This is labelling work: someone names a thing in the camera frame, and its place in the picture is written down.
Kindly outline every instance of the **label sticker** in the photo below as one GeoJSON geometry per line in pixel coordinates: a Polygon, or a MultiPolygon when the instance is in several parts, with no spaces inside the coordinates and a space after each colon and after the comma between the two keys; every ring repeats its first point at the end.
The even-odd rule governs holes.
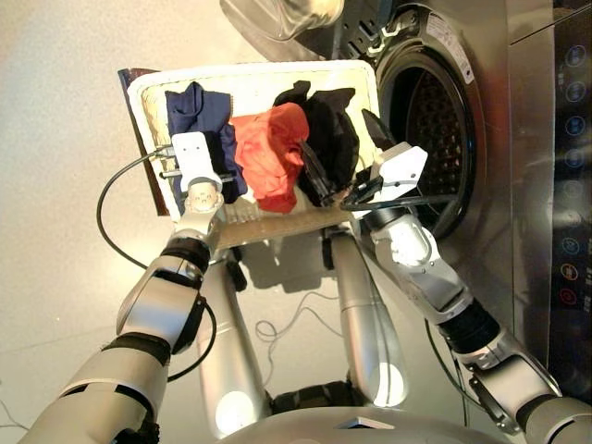
{"type": "Polygon", "coordinates": [[[464,82],[467,85],[471,83],[475,79],[471,64],[469,63],[469,59],[467,58],[463,47],[454,35],[454,32],[452,32],[452,29],[448,26],[448,23],[433,12],[430,12],[429,17],[427,18],[427,33],[436,38],[436,40],[448,49],[462,73],[464,82]]]}

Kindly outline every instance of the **silver washing machine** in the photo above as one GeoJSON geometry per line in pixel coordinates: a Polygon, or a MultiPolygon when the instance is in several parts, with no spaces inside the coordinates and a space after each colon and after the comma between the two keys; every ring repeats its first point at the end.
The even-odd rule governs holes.
{"type": "Polygon", "coordinates": [[[373,65],[381,118],[396,140],[428,151],[418,192],[457,196],[418,208],[443,257],[562,390],[587,402],[590,10],[589,0],[350,0],[292,39],[226,11],[270,60],[373,65]]]}

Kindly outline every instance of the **white laundry basket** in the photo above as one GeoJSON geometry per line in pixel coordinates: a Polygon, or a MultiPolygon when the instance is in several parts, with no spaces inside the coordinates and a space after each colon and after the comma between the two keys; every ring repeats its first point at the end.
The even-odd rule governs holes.
{"type": "MultiPolygon", "coordinates": [[[[150,153],[171,144],[165,91],[182,92],[189,83],[197,81],[207,91],[229,93],[232,116],[236,117],[264,113],[278,94],[291,89],[297,80],[311,82],[309,94],[318,90],[355,89],[346,112],[360,139],[356,171],[372,165],[376,147],[366,130],[362,109],[378,115],[378,99],[374,71],[362,61],[253,63],[155,72],[136,79],[128,88],[128,94],[143,143],[150,153]]],[[[177,222],[180,212],[171,181],[160,177],[160,173],[174,169],[174,162],[155,159],[152,167],[166,208],[172,220],[177,222]]],[[[236,203],[224,205],[225,225],[219,248],[303,233],[346,220],[347,214],[337,207],[316,208],[297,187],[295,192],[298,203],[288,215],[260,210],[251,193],[241,196],[236,203]]]]}

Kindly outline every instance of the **floor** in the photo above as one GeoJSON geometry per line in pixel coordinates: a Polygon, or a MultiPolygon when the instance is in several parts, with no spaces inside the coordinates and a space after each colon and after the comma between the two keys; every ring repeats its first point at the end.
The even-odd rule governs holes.
{"type": "MultiPolygon", "coordinates": [[[[114,337],[119,304],[141,275],[102,241],[94,221],[105,181],[137,155],[117,70],[262,59],[213,1],[0,3],[0,400],[15,419],[31,425],[89,355],[114,337]]],[[[155,215],[140,169],[112,189],[105,225],[143,262],[160,252],[172,228],[155,215]]],[[[287,325],[310,290],[337,294],[315,233],[288,238],[283,247],[290,254],[273,277],[261,260],[269,244],[244,250],[249,288],[239,300],[252,333],[263,318],[287,325]]],[[[378,284],[394,296],[385,299],[412,387],[403,407],[460,423],[460,397],[428,349],[419,314],[392,284],[381,278],[378,284]]],[[[336,301],[312,296],[308,304],[339,329],[336,301]]],[[[265,377],[267,346],[254,336],[253,346],[265,377]]],[[[272,394],[342,379],[347,371],[340,339],[309,314],[280,340],[273,357],[272,394]]],[[[172,370],[193,358],[187,351],[172,370]]],[[[161,442],[212,440],[197,378],[188,375],[168,388],[161,442]]],[[[495,432],[482,415],[472,426],[495,432]]],[[[3,443],[21,436],[19,429],[0,428],[3,443]]]]}

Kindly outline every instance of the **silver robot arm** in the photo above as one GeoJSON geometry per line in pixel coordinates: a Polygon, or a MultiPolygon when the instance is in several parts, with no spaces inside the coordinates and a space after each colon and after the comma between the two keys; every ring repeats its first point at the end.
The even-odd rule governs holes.
{"type": "MultiPolygon", "coordinates": [[[[384,184],[418,180],[416,169],[423,169],[421,149],[401,143],[391,150],[373,167],[374,179],[381,176],[384,184]]],[[[395,188],[380,191],[373,202],[406,192],[395,188]]],[[[354,231],[363,241],[360,224],[372,215],[367,211],[352,214],[354,231]]],[[[531,444],[589,442],[592,408],[561,396],[546,369],[498,324],[440,257],[434,237],[415,216],[394,210],[375,217],[371,225],[365,230],[369,232],[366,245],[424,317],[438,327],[472,374],[470,387],[500,430],[508,434],[522,430],[531,444]]]]}
{"type": "MultiPolygon", "coordinates": [[[[181,169],[183,155],[207,154],[201,133],[179,136],[173,145],[181,169]]],[[[208,308],[199,289],[216,248],[221,186],[207,167],[181,184],[186,213],[121,305],[117,337],[82,366],[20,442],[158,442],[170,356],[193,342],[208,308]]]]}

